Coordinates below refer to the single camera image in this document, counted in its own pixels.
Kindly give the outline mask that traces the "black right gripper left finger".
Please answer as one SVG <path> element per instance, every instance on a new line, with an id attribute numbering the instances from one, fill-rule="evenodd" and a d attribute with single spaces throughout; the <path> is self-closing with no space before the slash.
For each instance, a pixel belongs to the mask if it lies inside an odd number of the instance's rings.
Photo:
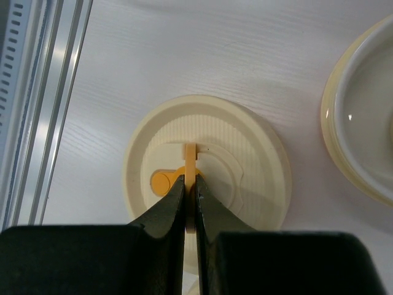
<path id="1" fill-rule="evenodd" d="M 126 225 L 16 226 L 1 234 L 2 294 L 180 294 L 185 181 Z"/>

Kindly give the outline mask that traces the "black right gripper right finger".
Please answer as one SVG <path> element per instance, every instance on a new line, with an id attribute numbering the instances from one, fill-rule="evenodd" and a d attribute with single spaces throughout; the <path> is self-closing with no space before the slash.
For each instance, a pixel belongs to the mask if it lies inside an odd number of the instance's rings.
<path id="1" fill-rule="evenodd" d="M 201 294 L 385 294 L 364 244 L 345 232 L 257 231 L 196 177 Z"/>

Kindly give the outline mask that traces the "cream lid with orange handle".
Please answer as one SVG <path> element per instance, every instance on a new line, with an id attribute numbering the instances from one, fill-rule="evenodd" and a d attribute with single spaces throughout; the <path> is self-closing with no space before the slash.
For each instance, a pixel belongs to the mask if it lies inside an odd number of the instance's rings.
<path id="1" fill-rule="evenodd" d="M 256 230 L 278 230 L 292 179 L 286 151 L 262 117 L 215 96 L 186 95 L 152 110 L 134 131 L 123 163 L 123 191 L 139 217 L 166 195 L 196 146 L 196 172 L 218 201 Z"/>

